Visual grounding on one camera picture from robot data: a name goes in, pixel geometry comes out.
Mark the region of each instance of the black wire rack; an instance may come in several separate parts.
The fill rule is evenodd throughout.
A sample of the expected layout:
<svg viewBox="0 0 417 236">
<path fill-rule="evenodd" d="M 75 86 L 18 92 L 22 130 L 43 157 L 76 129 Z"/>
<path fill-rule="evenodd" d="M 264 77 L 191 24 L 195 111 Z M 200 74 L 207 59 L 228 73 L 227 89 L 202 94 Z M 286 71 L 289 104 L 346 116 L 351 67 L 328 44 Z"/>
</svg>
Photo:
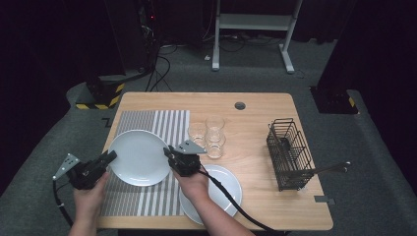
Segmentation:
<svg viewBox="0 0 417 236">
<path fill-rule="evenodd" d="M 312 168 L 312 157 L 306 141 L 292 118 L 275 119 L 269 124 L 267 144 L 278 190 L 300 190 L 318 173 L 347 172 L 350 162 L 341 162 L 324 168 Z"/>
</svg>

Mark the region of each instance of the white ceramic plate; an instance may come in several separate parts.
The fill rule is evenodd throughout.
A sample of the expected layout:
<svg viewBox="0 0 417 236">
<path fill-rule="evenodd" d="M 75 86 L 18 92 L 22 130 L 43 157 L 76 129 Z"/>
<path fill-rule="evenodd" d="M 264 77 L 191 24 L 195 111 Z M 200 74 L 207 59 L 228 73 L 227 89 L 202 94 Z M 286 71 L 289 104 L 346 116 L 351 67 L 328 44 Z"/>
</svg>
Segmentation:
<svg viewBox="0 0 417 236">
<path fill-rule="evenodd" d="M 108 152 L 115 150 L 117 157 L 109 165 L 128 184 L 154 185 L 162 181 L 170 171 L 163 148 L 168 148 L 166 143 L 151 132 L 127 131 L 111 143 Z"/>
<path fill-rule="evenodd" d="M 221 185 L 226 188 L 227 192 L 233 197 L 236 203 L 240 206 L 242 203 L 242 188 L 237 178 L 226 168 L 219 165 L 205 165 L 205 169 L 209 175 L 221 182 Z M 208 182 L 208 194 L 210 198 L 223 208 L 229 215 L 233 216 L 237 212 L 237 209 L 233 204 L 224 196 L 217 186 L 211 181 Z M 196 209 L 193 207 L 191 202 L 184 196 L 180 190 L 180 204 L 185 214 L 190 217 L 193 221 L 203 224 Z"/>
</svg>

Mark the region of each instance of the human hand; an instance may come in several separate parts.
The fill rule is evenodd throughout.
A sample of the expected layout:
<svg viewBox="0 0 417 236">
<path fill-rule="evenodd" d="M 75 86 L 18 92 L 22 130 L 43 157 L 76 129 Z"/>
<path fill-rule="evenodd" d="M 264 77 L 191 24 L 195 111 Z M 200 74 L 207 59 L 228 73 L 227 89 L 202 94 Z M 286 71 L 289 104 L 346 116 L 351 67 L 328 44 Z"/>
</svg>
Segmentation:
<svg viewBox="0 0 417 236">
<path fill-rule="evenodd" d="M 189 177 L 181 177 L 176 171 L 174 176 L 180 183 L 184 196 L 192 203 L 195 200 L 209 199 L 209 178 L 201 173 L 196 173 Z"/>
<path fill-rule="evenodd" d="M 110 174 L 104 172 L 90 190 L 74 190 L 74 201 L 76 204 L 76 221 L 82 220 L 95 223 L 100 214 L 101 204 L 104 201 L 104 186 Z"/>
</svg>

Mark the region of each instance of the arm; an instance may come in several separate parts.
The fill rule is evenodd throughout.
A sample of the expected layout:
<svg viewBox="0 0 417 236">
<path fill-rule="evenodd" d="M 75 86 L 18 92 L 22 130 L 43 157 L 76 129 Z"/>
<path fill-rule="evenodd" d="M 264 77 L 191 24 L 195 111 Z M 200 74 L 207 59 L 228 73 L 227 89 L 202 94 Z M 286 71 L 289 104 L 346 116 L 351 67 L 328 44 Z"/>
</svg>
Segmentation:
<svg viewBox="0 0 417 236">
<path fill-rule="evenodd" d="M 209 235 L 254 235 L 209 197 L 209 178 L 203 174 L 180 177 L 174 171 L 184 195 L 190 200 Z"/>
<path fill-rule="evenodd" d="M 69 236 L 96 235 L 96 221 L 100 214 L 101 204 L 104 201 L 104 186 L 109 177 L 104 172 L 91 190 L 74 190 L 76 204 L 76 218 Z"/>
</svg>

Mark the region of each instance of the gray carpet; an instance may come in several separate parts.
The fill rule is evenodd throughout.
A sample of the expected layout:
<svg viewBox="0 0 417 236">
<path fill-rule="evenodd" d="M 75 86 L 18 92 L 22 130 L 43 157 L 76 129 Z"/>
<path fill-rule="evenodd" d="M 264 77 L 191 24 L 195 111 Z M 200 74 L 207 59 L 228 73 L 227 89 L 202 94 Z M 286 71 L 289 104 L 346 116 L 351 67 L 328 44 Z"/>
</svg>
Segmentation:
<svg viewBox="0 0 417 236">
<path fill-rule="evenodd" d="M 239 45 L 222 43 L 228 50 Z M 315 86 L 334 47 L 291 42 L 289 52 L 297 72 L 286 74 L 276 44 L 245 46 L 237 52 L 221 51 L 220 71 L 210 70 L 211 49 L 174 47 L 160 53 L 170 63 L 160 91 L 258 91 L 288 92 L 295 101 L 316 166 L 351 161 L 348 173 L 320 175 L 325 194 L 335 200 L 329 206 L 334 227 L 330 231 L 292 232 L 291 235 L 417 235 L 417 200 L 389 155 L 358 91 L 350 90 L 360 114 L 318 112 L 309 87 Z M 156 69 L 163 74 L 165 61 Z M 123 92 L 144 91 L 148 77 L 126 83 Z M 51 177 L 68 152 L 86 161 L 102 151 L 109 128 L 102 118 L 116 109 L 79 110 L 74 102 L 83 84 L 68 91 L 73 107 L 40 141 L 0 199 L 0 235 L 66 235 L 69 227 L 55 206 Z M 74 214 L 72 190 L 59 195 Z M 104 230 L 100 235 L 117 235 Z M 142 231 L 138 235 L 158 235 Z"/>
</svg>

